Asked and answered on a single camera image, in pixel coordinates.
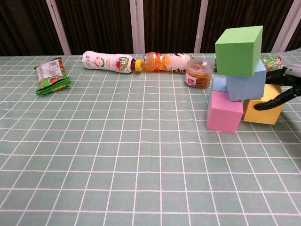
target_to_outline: green cube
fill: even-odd
[[[220,75],[252,77],[261,56],[263,26],[229,28],[215,43]]]

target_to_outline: stacked blocks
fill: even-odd
[[[261,56],[263,26],[226,29],[215,43],[221,75],[252,77]]]
[[[213,77],[208,129],[234,133],[243,115],[244,121],[276,123],[282,106],[267,111],[253,107],[281,93],[279,86],[265,85],[267,71],[260,60],[262,29],[262,26],[227,29],[215,43],[217,72],[225,77]]]
[[[279,85],[265,84],[263,97],[244,101],[244,121],[274,125],[284,105],[266,111],[257,111],[254,109],[254,105],[274,99],[280,93]]]
[[[252,77],[227,76],[230,101],[263,97],[267,70],[260,60]]]
[[[212,91],[207,111],[207,129],[235,133],[243,113],[241,101],[230,101],[228,93]]]

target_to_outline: dark curtain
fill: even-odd
[[[193,53],[200,0],[144,0],[145,51]]]
[[[63,54],[45,0],[0,1],[0,55]]]
[[[286,47],[286,51],[301,48],[301,21],[299,22],[293,36]]]
[[[72,54],[133,53],[129,0],[56,0]]]
[[[201,53],[214,53],[214,44],[227,28],[263,25],[262,52],[270,52],[293,0],[209,0]]]

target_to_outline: blue cube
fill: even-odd
[[[227,85],[226,85],[226,77],[225,76],[219,76],[219,75],[213,76],[208,101],[211,98],[212,91],[227,93]]]
[[[263,97],[267,70],[260,60],[252,77],[227,76],[226,83],[230,101]]]

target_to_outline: yellow cube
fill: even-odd
[[[275,125],[284,105],[265,111],[255,110],[254,105],[274,99],[280,93],[279,85],[265,84],[263,97],[244,101],[244,121]]]

